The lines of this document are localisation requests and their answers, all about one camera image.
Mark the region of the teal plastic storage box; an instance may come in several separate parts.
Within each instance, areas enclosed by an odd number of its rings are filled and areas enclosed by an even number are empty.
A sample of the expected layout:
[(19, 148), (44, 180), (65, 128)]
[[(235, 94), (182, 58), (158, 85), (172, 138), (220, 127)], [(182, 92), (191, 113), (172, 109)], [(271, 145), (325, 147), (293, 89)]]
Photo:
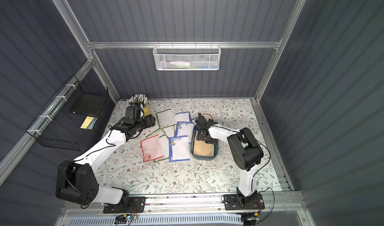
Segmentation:
[(215, 139), (213, 144), (208, 144), (205, 141), (198, 141), (198, 126), (194, 125), (193, 128), (193, 140), (190, 145), (190, 152), (192, 156), (197, 160), (211, 161), (219, 152), (219, 142)]

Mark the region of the blue bordered stationery paper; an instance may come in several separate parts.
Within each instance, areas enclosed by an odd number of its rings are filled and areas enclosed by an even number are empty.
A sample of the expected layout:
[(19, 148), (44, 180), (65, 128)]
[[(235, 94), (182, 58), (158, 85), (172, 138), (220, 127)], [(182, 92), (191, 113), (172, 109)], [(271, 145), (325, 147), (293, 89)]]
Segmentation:
[(190, 112), (180, 112), (175, 114), (176, 122), (189, 122), (192, 123), (192, 118)]

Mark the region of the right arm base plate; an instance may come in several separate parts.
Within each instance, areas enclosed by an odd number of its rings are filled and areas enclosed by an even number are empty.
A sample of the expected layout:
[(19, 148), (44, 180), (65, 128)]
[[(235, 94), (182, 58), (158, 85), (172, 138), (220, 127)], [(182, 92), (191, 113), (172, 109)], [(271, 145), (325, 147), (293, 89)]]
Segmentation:
[(264, 200), (261, 194), (256, 194), (256, 196), (248, 202), (246, 202), (242, 196), (235, 194), (223, 195), (221, 200), (227, 211), (250, 210), (259, 212), (265, 209)]

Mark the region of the red bordered stationery paper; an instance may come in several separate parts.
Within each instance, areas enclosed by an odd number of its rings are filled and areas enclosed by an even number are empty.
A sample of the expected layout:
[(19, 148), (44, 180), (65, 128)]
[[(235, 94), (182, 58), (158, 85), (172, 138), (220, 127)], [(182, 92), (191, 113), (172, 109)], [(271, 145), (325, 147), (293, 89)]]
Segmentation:
[(155, 135), (141, 141), (143, 162), (155, 161), (164, 157), (160, 136)]

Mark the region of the blue floral paper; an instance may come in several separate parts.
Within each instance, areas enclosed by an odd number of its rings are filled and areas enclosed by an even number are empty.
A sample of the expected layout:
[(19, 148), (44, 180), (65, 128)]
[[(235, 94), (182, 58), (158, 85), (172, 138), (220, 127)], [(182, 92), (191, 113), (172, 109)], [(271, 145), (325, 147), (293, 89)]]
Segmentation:
[(187, 136), (191, 141), (194, 123), (191, 122), (177, 122), (175, 137)]
[(176, 136), (169, 138), (169, 160), (170, 162), (190, 160), (188, 136)]

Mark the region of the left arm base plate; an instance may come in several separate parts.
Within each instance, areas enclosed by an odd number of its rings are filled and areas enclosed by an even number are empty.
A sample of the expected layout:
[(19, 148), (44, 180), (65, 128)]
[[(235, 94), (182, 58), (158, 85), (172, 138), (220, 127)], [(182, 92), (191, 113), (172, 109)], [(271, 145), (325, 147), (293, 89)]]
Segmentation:
[(132, 214), (143, 213), (146, 205), (145, 197), (123, 198), (118, 204), (106, 204), (103, 209), (104, 214)]

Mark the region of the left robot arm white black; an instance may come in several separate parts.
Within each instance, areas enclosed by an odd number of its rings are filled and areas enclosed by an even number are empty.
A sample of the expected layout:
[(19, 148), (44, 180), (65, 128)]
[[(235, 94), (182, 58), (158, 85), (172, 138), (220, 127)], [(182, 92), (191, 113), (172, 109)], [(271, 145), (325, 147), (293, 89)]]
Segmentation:
[(126, 114), (94, 146), (58, 167), (56, 197), (82, 207), (90, 204), (124, 205), (129, 193), (123, 189), (101, 186), (95, 176), (101, 164), (120, 146), (138, 137), (144, 129), (156, 125), (156, 118), (139, 106), (129, 106)]

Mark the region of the green floral stationery paper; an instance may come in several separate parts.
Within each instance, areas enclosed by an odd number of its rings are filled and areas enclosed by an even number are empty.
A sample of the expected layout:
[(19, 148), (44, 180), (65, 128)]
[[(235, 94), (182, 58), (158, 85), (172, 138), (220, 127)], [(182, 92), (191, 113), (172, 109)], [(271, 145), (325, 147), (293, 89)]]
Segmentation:
[(172, 125), (172, 126), (163, 128), (163, 131), (165, 132), (166, 136), (170, 138), (175, 135), (175, 128), (176, 128), (176, 125)]

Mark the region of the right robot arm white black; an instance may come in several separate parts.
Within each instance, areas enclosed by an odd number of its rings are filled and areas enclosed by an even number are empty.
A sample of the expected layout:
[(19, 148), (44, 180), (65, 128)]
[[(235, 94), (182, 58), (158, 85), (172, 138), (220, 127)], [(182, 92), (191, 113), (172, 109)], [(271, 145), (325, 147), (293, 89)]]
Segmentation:
[(199, 113), (195, 119), (198, 127), (196, 139), (208, 144), (217, 141), (227, 143), (230, 147), (233, 160), (240, 168), (240, 182), (237, 187), (238, 202), (247, 204), (254, 201), (257, 190), (255, 176), (260, 170), (260, 163), (264, 157), (259, 142), (249, 128), (229, 129), (214, 120), (207, 120)]

